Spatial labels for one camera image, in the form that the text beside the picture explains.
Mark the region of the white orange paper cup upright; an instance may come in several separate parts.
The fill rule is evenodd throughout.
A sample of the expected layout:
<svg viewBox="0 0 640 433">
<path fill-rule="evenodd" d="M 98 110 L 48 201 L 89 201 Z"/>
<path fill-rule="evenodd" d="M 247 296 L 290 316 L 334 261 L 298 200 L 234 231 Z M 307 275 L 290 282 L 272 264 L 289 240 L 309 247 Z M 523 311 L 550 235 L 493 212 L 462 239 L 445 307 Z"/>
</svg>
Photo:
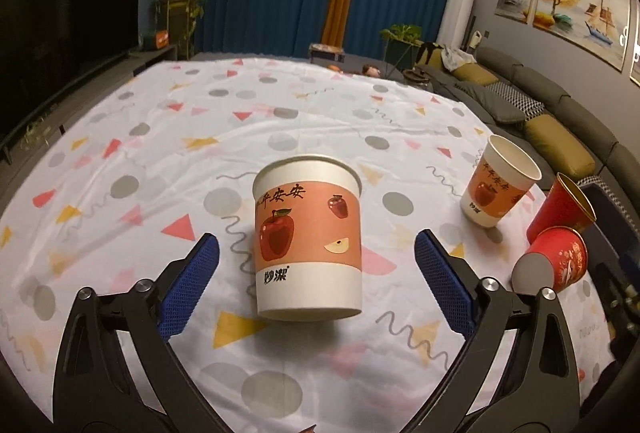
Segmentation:
<svg viewBox="0 0 640 433">
<path fill-rule="evenodd" d="M 539 166 L 521 147 L 491 135 L 462 194 L 460 208 L 476 225 L 496 227 L 541 179 Z"/>
</svg>

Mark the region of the grey sectional sofa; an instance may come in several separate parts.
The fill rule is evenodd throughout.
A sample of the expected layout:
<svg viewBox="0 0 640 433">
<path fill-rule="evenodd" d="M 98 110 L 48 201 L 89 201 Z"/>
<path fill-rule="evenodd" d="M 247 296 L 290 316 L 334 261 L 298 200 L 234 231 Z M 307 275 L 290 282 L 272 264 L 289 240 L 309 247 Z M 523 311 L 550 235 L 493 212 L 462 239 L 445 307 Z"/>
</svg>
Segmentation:
<svg viewBox="0 0 640 433">
<path fill-rule="evenodd" d="M 612 130 L 540 72 L 490 47 L 477 49 L 472 62 L 452 71 L 444 48 L 434 43 L 420 47 L 414 70 L 496 130 L 529 145 L 544 174 L 597 176 L 639 203 L 639 161 Z"/>
</svg>

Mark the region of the right purple painting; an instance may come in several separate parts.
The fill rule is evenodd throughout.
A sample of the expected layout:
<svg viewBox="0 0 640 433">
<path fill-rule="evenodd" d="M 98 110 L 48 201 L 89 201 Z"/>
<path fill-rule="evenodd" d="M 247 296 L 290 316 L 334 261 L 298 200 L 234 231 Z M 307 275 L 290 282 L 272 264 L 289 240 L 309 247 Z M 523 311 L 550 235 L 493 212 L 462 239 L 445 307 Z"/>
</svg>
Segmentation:
<svg viewBox="0 0 640 433">
<path fill-rule="evenodd" d="M 634 49 L 632 50 L 629 78 L 640 86 L 640 4 L 636 0 L 636 27 L 634 28 Z"/>
</svg>

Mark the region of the red gold paper cup tilted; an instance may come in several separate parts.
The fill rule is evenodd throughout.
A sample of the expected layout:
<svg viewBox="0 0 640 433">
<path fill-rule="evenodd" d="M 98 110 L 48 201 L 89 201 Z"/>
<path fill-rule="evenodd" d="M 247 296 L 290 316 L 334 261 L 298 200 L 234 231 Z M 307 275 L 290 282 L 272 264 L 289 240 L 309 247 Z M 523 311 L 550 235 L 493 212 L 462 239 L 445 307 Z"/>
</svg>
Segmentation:
<svg viewBox="0 0 640 433">
<path fill-rule="evenodd" d="M 570 176 L 556 174 L 555 181 L 532 223 L 526 238 L 533 243 L 548 228 L 563 226 L 582 233 L 597 220 L 596 212 L 580 187 Z"/>
</svg>

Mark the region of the black white patterned cushion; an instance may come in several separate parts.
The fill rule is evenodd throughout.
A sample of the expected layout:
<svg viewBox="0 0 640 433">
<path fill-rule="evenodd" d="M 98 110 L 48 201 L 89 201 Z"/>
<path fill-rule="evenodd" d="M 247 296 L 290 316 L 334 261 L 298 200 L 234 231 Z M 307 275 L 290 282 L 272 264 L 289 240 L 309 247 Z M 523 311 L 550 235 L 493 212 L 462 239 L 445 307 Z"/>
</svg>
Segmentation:
<svg viewBox="0 0 640 433">
<path fill-rule="evenodd" d="M 544 113 L 544 104 L 542 102 L 527 96 L 510 84 L 498 81 L 489 84 L 487 88 L 515 108 L 518 108 L 518 110 L 521 110 L 529 119 Z"/>
</svg>

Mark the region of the patterned white tablecloth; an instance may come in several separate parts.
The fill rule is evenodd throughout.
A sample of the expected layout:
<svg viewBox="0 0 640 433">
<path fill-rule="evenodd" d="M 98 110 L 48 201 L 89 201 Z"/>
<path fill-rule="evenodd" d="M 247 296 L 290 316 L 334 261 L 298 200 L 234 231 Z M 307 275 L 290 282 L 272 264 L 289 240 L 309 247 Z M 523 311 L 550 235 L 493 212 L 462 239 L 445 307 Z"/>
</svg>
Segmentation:
<svg viewBox="0 0 640 433">
<path fill-rule="evenodd" d="M 2 427 L 62 432 L 54 374 L 81 288 L 126 293 L 212 234 L 219 265 L 169 344 L 226 432 L 410 432 L 464 343 L 416 265 L 416 235 L 428 229 L 478 278 L 514 292 L 512 269 L 552 186 L 539 167 L 496 227 L 467 219 L 460 200 L 491 135 L 533 159 L 462 102 L 392 81 L 269 58 L 143 72 L 38 159 L 2 212 Z M 361 180 L 354 317 L 257 312 L 253 182 L 301 154 L 337 159 Z M 620 427 L 623 388 L 588 268 L 555 294 L 579 383 L 571 432 Z"/>
</svg>

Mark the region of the green potted plant by curtain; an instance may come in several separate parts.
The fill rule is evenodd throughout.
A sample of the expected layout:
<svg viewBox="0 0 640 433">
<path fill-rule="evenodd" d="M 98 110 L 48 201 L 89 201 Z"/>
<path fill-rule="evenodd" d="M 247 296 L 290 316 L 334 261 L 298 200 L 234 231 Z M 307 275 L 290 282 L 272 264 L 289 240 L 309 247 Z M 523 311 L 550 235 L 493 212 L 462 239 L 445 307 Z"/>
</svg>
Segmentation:
<svg viewBox="0 0 640 433">
<path fill-rule="evenodd" d="M 415 24 L 393 24 L 380 32 L 384 42 L 384 76 L 411 69 L 421 55 L 422 28 Z"/>
</svg>

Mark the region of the black flat television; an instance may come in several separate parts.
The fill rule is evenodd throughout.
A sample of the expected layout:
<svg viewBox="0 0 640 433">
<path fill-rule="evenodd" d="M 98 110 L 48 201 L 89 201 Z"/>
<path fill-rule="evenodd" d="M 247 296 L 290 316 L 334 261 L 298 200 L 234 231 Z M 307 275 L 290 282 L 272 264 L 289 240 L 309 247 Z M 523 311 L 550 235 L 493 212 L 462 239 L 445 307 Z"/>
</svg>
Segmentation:
<svg viewBox="0 0 640 433">
<path fill-rule="evenodd" d="M 137 46 L 139 0 L 1 0 L 1 133 Z"/>
</svg>

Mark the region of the white standing air conditioner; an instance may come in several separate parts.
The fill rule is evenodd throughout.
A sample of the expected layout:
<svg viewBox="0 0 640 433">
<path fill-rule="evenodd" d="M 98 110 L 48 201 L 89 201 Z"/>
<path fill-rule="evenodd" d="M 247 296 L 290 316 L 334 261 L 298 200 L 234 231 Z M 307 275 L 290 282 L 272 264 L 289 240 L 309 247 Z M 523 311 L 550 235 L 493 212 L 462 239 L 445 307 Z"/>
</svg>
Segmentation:
<svg viewBox="0 0 640 433">
<path fill-rule="evenodd" d="M 436 43 L 460 48 L 473 8 L 474 0 L 447 0 Z"/>
</svg>

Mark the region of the mustard yellow sofa cushion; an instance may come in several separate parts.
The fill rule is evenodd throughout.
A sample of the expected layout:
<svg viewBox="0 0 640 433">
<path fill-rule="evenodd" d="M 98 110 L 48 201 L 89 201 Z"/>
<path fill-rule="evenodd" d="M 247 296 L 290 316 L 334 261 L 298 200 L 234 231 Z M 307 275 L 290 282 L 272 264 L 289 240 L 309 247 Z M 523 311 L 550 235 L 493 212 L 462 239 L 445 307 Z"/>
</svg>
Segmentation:
<svg viewBox="0 0 640 433">
<path fill-rule="evenodd" d="M 526 121 L 524 135 L 557 172 L 582 178 L 596 169 L 584 145 L 552 115 L 541 114 Z"/>
</svg>

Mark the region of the dark grey trash bin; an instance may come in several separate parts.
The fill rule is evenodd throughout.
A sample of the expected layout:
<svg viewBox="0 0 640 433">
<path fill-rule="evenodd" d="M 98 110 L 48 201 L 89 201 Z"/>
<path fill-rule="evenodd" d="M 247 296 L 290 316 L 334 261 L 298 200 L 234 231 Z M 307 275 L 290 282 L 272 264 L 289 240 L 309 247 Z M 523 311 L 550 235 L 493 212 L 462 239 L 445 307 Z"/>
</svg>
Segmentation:
<svg viewBox="0 0 640 433">
<path fill-rule="evenodd" d="M 619 297 L 620 305 L 639 319 L 639 229 L 602 179 L 587 177 L 578 186 L 596 213 L 596 223 L 584 234 L 589 276 L 601 297 Z"/>
</svg>

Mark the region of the white orange paper cup lying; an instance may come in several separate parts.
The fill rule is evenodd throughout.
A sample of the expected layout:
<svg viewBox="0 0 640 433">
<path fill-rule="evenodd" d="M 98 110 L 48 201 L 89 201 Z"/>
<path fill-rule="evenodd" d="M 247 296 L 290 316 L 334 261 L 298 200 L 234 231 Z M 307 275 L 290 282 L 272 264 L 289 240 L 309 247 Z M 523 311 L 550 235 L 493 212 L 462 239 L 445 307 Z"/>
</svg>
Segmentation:
<svg viewBox="0 0 640 433">
<path fill-rule="evenodd" d="M 322 321 L 362 311 L 361 180 L 329 156 L 265 166 L 253 182 L 257 312 Z"/>
</svg>

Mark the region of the potted plant on stand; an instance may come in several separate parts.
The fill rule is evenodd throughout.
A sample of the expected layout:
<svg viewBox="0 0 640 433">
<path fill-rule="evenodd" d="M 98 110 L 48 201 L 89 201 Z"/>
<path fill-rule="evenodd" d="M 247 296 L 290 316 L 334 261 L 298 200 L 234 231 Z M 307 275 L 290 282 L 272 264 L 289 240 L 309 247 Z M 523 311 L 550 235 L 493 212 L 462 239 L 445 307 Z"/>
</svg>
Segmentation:
<svg viewBox="0 0 640 433">
<path fill-rule="evenodd" d="M 155 0 L 155 26 L 168 34 L 168 42 L 175 45 L 177 55 L 190 60 L 194 55 L 194 37 L 206 0 Z"/>
</svg>

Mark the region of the sailboat tree painting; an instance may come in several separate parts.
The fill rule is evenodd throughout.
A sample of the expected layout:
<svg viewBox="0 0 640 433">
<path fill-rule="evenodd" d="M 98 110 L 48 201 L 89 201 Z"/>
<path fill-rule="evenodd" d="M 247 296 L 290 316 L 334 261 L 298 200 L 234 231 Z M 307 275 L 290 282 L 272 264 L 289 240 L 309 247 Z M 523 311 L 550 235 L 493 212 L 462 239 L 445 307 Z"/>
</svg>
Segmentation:
<svg viewBox="0 0 640 433">
<path fill-rule="evenodd" d="M 535 0 L 533 26 L 623 69 L 631 0 Z"/>
</svg>

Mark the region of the red paper cup lying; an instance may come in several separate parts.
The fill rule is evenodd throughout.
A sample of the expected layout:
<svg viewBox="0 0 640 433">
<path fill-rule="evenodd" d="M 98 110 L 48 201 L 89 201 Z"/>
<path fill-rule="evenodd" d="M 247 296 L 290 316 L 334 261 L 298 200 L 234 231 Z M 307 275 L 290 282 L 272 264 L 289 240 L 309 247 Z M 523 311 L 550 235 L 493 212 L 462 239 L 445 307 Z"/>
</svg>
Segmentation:
<svg viewBox="0 0 640 433">
<path fill-rule="evenodd" d="M 588 249 L 582 235 L 570 227 L 551 227 L 541 231 L 516 261 L 511 288 L 532 295 L 542 288 L 562 292 L 582 279 L 587 268 Z"/>
</svg>

